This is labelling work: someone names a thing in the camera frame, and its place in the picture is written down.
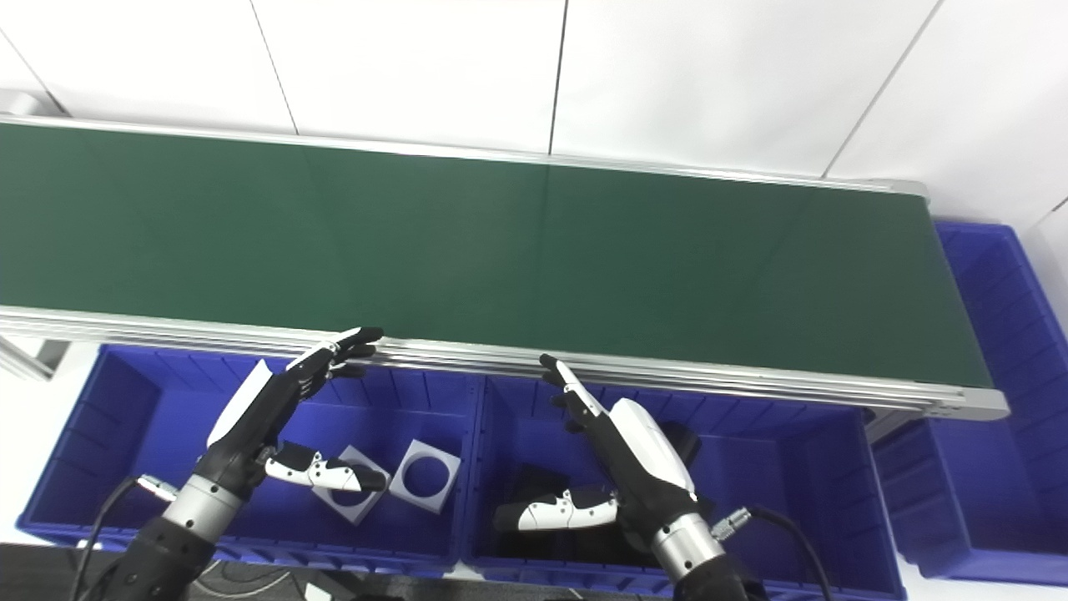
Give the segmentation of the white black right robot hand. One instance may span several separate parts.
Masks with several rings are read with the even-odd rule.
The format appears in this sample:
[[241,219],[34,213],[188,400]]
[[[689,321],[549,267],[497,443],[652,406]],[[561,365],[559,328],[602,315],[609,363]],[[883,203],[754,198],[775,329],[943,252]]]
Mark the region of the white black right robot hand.
[[541,354],[539,364],[544,380],[563,389],[552,402],[571,418],[568,431],[584,434],[614,488],[568,488],[556,496],[505,503],[494,510],[494,529],[584,529],[621,522],[648,547],[672,538],[716,548],[688,469],[651,414],[627,398],[606,408],[555,355]]

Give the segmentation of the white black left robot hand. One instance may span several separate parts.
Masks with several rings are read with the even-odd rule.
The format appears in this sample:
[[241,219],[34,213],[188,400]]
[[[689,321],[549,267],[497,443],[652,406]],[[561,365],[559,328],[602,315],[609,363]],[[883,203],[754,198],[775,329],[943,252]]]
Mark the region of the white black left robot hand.
[[219,415],[194,474],[244,501],[266,477],[342,492],[384,491],[389,484],[384,472],[339,457],[328,459],[320,450],[281,438],[300,404],[325,384],[336,377],[362,377],[365,369],[354,360],[374,355],[383,335],[373,326],[336,332],[310,346],[282,371],[272,371],[266,361],[256,362]]

